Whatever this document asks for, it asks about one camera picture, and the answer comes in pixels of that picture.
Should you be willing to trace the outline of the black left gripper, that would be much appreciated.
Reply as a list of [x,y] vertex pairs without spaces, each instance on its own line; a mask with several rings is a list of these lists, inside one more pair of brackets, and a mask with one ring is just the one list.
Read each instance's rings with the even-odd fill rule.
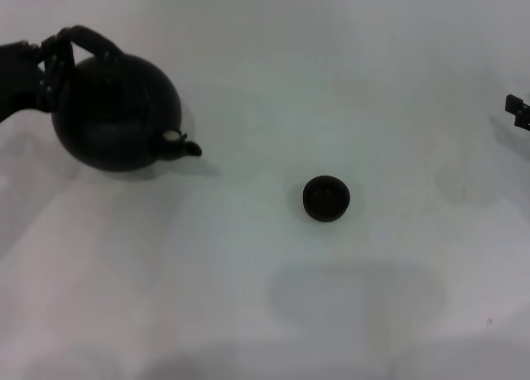
[[27,41],[1,45],[1,122],[26,109],[54,112],[74,67],[70,27],[46,38],[40,47]]

